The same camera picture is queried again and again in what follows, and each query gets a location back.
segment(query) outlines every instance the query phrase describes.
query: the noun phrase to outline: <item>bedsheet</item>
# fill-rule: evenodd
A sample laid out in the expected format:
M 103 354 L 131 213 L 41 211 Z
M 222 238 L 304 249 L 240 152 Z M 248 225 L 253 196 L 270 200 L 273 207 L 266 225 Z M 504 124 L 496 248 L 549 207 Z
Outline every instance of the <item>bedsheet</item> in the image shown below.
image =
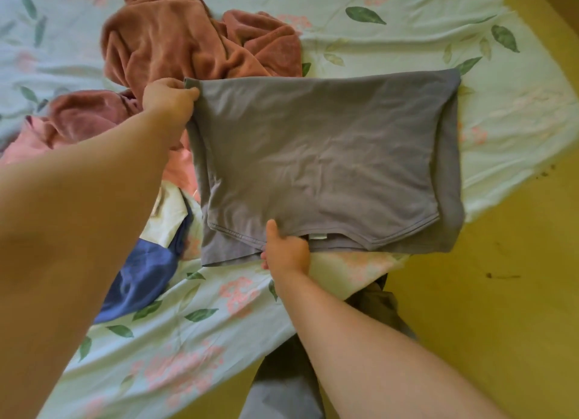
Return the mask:
M 467 219 L 573 143 L 579 104 L 559 66 L 503 0 L 205 0 L 263 10 L 297 28 L 303 74 L 352 77 L 457 67 Z M 56 95 L 121 89 L 103 78 L 100 28 L 122 0 L 1 0 L 0 142 Z M 201 268 L 200 211 L 170 288 L 146 309 L 93 326 L 41 418 L 168 417 L 293 333 L 257 263 Z M 345 298 L 393 254 L 316 254 L 312 275 Z

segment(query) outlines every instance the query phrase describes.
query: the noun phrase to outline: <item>gray t-shirt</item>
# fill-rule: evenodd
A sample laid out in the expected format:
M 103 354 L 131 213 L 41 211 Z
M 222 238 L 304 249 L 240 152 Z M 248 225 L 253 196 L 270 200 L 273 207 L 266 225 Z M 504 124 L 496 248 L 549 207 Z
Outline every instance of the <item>gray t-shirt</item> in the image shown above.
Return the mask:
M 203 265 L 256 259 L 265 223 L 310 249 L 449 251 L 460 201 L 455 69 L 198 81 L 187 125 Z

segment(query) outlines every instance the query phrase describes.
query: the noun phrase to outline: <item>forearm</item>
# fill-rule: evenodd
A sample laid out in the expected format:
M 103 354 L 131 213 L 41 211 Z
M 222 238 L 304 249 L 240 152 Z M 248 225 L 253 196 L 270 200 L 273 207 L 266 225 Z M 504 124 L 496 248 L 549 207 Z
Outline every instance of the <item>forearm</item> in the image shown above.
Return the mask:
M 308 276 L 279 274 L 276 289 L 343 419 L 505 417 L 438 357 Z
M 92 324 L 153 207 L 165 122 L 143 112 L 0 169 L 0 417 L 37 414 Z

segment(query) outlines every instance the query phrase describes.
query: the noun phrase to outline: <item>stain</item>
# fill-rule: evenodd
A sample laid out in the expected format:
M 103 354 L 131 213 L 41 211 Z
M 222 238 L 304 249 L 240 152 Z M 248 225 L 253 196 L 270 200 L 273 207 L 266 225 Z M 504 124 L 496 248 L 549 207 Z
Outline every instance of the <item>stain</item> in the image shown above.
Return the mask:
M 486 273 L 488 279 L 520 279 L 518 274 L 513 274 L 512 276 L 493 276 L 490 273 Z

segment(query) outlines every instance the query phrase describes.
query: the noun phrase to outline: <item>floral bedsheet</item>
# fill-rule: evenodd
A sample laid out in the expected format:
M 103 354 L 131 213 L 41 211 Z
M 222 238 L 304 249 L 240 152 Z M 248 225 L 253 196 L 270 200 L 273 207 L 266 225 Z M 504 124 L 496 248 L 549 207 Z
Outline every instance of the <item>floral bedsheet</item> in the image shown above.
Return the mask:
M 1 0 L 0 149 L 55 96 L 120 87 L 98 38 L 122 0 Z M 572 144 L 579 104 L 559 66 L 502 0 L 205 0 L 217 17 L 263 10 L 300 31 L 303 73 L 351 77 L 457 67 L 469 219 Z M 259 264 L 202 268 L 200 210 L 170 288 L 93 326 L 40 418 L 168 417 L 293 334 Z M 312 275 L 341 298 L 398 264 L 390 254 L 316 254 Z

